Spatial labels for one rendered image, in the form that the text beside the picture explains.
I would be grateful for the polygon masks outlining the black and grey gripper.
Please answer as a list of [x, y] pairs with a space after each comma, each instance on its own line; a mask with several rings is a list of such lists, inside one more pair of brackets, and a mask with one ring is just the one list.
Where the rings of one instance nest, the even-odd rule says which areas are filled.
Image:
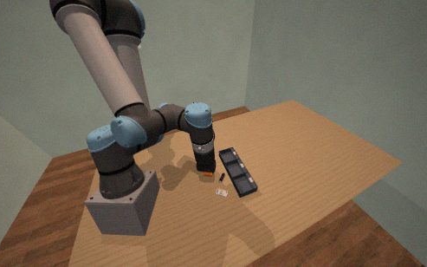
[[[214, 173], [216, 170], [215, 150], [214, 150], [215, 133], [213, 130], [213, 139], [206, 145], [192, 144], [194, 156], [197, 162], [196, 167], [199, 172]], [[196, 152], [195, 152], [196, 151]]]

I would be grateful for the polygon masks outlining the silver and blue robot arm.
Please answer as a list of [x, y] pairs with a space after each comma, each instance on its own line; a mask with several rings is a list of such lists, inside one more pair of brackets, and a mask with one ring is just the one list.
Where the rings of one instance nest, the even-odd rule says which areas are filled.
[[156, 145], [165, 133], [186, 132], [196, 145], [212, 141], [207, 104], [162, 103], [150, 109], [138, 50], [146, 23], [135, 2], [49, 0], [49, 5], [116, 117], [111, 125], [95, 129], [86, 138], [100, 174], [103, 198], [123, 198], [142, 186], [145, 176], [133, 155]]

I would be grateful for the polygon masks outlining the dark grey rack of three bins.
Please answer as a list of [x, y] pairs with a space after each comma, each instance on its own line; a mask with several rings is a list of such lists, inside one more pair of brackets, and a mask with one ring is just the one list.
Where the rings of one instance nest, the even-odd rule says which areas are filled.
[[257, 191], [257, 184], [249, 174], [249, 171], [233, 147], [219, 151], [219, 157], [223, 162], [223, 165], [230, 177], [233, 186], [236, 189], [239, 198]]

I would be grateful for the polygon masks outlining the white domino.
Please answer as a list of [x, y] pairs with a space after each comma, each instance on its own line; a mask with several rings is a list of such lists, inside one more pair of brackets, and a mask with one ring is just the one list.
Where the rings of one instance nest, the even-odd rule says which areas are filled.
[[217, 189], [217, 191], [216, 191], [216, 195], [223, 196], [225, 198], [227, 198], [227, 194], [228, 194], [228, 192], [224, 191], [224, 190]]

